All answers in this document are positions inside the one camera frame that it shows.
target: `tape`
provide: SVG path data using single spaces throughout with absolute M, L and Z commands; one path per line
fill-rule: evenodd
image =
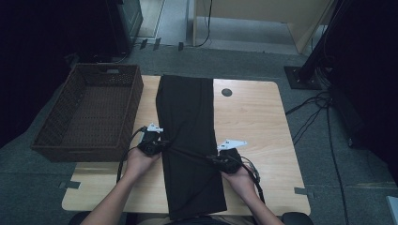
M 300 195 L 307 195 L 310 199 L 315 198 L 315 194 L 313 192 L 308 192 L 306 188 L 295 187 L 295 193 Z
M 58 188 L 61 189 L 67 189 L 67 188 L 73 188 L 73 189 L 79 189 L 80 187 L 80 182 L 76 181 L 63 181 L 59 184 Z

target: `black trousers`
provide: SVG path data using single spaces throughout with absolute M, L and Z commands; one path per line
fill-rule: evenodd
M 217 155 L 213 80 L 162 76 L 156 106 L 162 138 L 172 143 L 162 153 L 170 219 L 226 210 L 222 177 L 207 155 Z

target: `round hole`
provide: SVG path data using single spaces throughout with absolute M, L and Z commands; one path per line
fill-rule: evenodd
M 230 97 L 230 96 L 232 96 L 232 91 L 229 88 L 224 88 L 222 90 L 222 95 L 225 97 Z

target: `brown wicker basket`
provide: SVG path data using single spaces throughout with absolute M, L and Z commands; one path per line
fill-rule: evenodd
M 138 66 L 76 65 L 31 148 L 50 161 L 119 161 L 143 88 Z

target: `cable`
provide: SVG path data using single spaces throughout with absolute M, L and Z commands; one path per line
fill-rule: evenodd
M 127 55 L 128 55 L 128 53 L 125 52 L 125 55 L 123 56 L 123 58 L 120 59 L 119 61 L 116 61 L 116 62 L 110 62 L 110 63 L 100 63 L 100 62 L 96 62 L 96 63 L 97 63 L 97 64 L 119 64 L 119 63 L 121 63 L 123 60 L 126 59 Z
M 255 177 L 254 177 L 254 175 L 253 175 L 253 172 L 251 172 L 251 171 L 246 167 L 246 165 L 242 164 L 242 167 L 243 167 L 243 169 L 245 169 L 245 170 L 248 172 L 249 176 L 250 176 L 251 179 L 253 180 L 253 182 L 254 182 L 254 184 L 255 184 L 255 187 L 257 188 L 258 195 L 260 196 L 261 202 L 266 203 L 266 200 L 264 199 L 263 189 L 262 189 L 261 186 L 260 186 L 260 182 L 258 182 L 258 181 L 255 179 Z
M 211 19 L 211 8 L 212 8 L 212 6 L 213 6 L 213 0 L 210 1 L 210 10 L 208 11 L 207 37 L 206 37 L 205 41 L 202 44 L 196 45 L 195 46 L 196 48 L 199 48 L 199 47 L 203 46 L 207 42 L 208 38 L 210 37 L 210 19 Z
M 205 25 L 206 25 L 206 28 L 207 28 L 208 33 L 210 33 L 210 23 L 209 23 L 209 21 L 206 19 L 206 17 L 205 17 Z M 207 47 L 210 47 L 210 45 L 213 43 L 213 40 L 211 39 L 211 35 L 208 36 L 208 39 L 210 40 L 210 43 L 208 44 Z
M 331 157 L 333 158 L 334 169 L 336 170 L 337 179 L 339 180 L 340 191 L 341 191 L 341 193 L 342 193 L 342 201 L 343 201 L 343 208 L 344 208 L 345 224 L 346 224 L 346 225 L 349 225 L 348 213 L 347 213 L 347 206 L 346 206 L 346 203 L 345 203 L 345 194 L 344 194 L 344 188 L 343 188 L 342 177 L 341 177 L 341 175 L 340 175 L 339 168 L 338 168 L 338 166 L 337 166 L 336 156 L 335 156 L 334 147 L 333 147 L 333 141 L 332 141 L 332 138 L 331 138 L 331 127 L 330 127 L 329 106 L 327 107 L 327 120 L 328 120 L 328 134 L 329 134 L 329 145 L 330 145 Z
M 137 129 L 137 130 L 132 134 L 129 143 L 131 143 L 132 140 L 134 139 L 135 135 L 137 135 L 138 132 L 143 131 L 144 128 L 145 128 L 145 127 L 141 127 L 141 128 L 139 128 L 139 129 Z M 122 158 L 120 159 L 120 162 L 119 162 L 119 168 L 117 169 L 117 178 L 116 178 L 116 182 L 119 182 L 120 177 L 121 177 L 121 174 L 122 174 L 123 162 L 124 162 L 125 158 L 127 157 L 128 152 L 129 152 L 131 149 L 133 149 L 133 148 L 134 148 L 134 147 L 132 147 L 132 148 L 127 148 L 127 149 L 123 152 L 123 156 L 122 156 Z
M 321 93 L 317 94 L 315 97 L 309 97 L 303 103 L 301 103 L 300 105 L 294 107 L 291 110 L 286 111 L 284 114 L 288 115 L 288 114 L 293 113 L 296 110 L 300 109 L 301 107 L 303 107 L 306 104 L 317 102 L 318 100 L 323 99 L 322 97 L 320 97 L 321 95 L 328 94 L 328 93 L 329 92 L 321 92 Z
M 300 136 L 298 137 L 298 139 L 295 141 L 294 145 L 296 145 L 299 140 L 301 139 L 301 137 L 304 135 L 304 133 L 307 131 L 307 129 L 310 127 L 310 125 L 315 121 L 316 117 L 319 115 L 319 113 L 321 112 L 321 110 L 323 110 L 323 107 L 320 107 L 319 110 L 317 112 L 315 112 L 314 114 L 312 114 L 310 116 L 310 118 L 307 120 L 307 122 L 299 129 L 298 133 L 295 135 L 295 137 L 293 138 L 293 140 L 295 140 L 295 138 L 297 137 L 297 135 L 299 134 L 299 132 L 307 125 L 308 121 L 313 118 L 313 121 L 310 122 L 310 124 L 307 125 L 307 127 L 305 127 L 304 131 L 301 132 Z
M 317 105 L 317 107 L 319 108 L 316 112 L 314 112 L 312 115 L 310 115 L 310 117 L 307 119 L 307 121 L 304 123 L 304 125 L 301 126 L 301 128 L 298 130 L 296 135 L 293 137 L 292 140 L 294 141 L 298 136 L 298 139 L 294 141 L 294 145 L 296 145 L 299 142 L 299 140 L 301 140 L 304 133 L 307 131 L 307 129 L 310 127 L 310 125 L 312 125 L 314 123 L 316 117 L 320 114 L 320 112 L 323 109 L 326 109 L 328 107 L 328 105 L 330 104 L 330 102 L 331 102 L 330 97 L 321 97 L 322 95 L 325 95 L 328 93 L 329 92 L 320 92 L 315 97 L 310 97 L 310 98 L 306 99 L 303 103 L 301 103 L 300 105 L 294 107 L 293 109 L 291 109 L 285 113 L 286 115 L 293 113 L 296 110 L 300 109 L 301 107 L 303 107 L 304 105 L 309 104 L 309 103 L 315 103 Z
M 315 75 L 318 77 L 319 81 L 329 88 L 331 84 L 328 81 L 328 76 L 326 74 L 326 70 L 323 67 L 317 67 L 315 69 Z
M 254 176 L 255 176 L 256 181 L 257 181 L 257 182 L 260 182 L 260 178 L 261 178 L 261 177 L 260 177 L 260 173 L 257 171 L 257 168 L 255 168 L 254 164 L 253 164 L 248 158 L 246 158 L 246 157 L 241 157 L 241 158 L 244 158 L 244 159 L 248 160 L 249 165 L 250 165 L 250 167 L 251 167 L 252 170 L 253 170 L 253 173 L 254 173 Z

